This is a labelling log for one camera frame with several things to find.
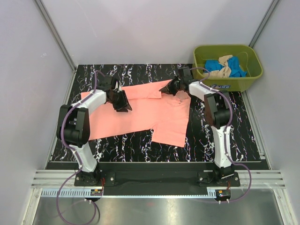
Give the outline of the pink t shirt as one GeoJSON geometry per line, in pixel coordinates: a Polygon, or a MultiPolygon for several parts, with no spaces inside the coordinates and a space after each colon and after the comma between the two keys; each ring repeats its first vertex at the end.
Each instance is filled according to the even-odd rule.
{"type": "Polygon", "coordinates": [[[183,91],[175,96],[160,92],[167,84],[123,87],[132,110],[117,112],[111,103],[99,106],[90,115],[89,140],[152,129],[152,141],[184,147],[191,98],[183,91]]]}

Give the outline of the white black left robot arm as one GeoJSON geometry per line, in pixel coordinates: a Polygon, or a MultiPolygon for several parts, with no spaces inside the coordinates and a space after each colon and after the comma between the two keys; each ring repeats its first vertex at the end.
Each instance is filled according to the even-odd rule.
{"type": "Polygon", "coordinates": [[[77,160],[75,186],[96,186],[104,180],[89,146],[89,117],[106,103],[118,113],[132,110],[118,78],[106,76],[82,100],[60,107],[56,136],[77,160]]]}

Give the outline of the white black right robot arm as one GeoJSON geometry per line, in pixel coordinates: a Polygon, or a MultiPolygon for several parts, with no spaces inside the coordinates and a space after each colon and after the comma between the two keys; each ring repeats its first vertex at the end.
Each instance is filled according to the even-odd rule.
{"type": "Polygon", "coordinates": [[[230,153],[230,130],[233,109],[230,105],[228,92],[221,92],[204,84],[207,77],[197,80],[188,67],[180,68],[166,86],[159,91],[164,94],[176,95],[184,91],[204,102],[205,120],[211,126],[215,144],[213,174],[209,182],[219,186],[225,185],[234,176],[233,160],[230,153]]]}

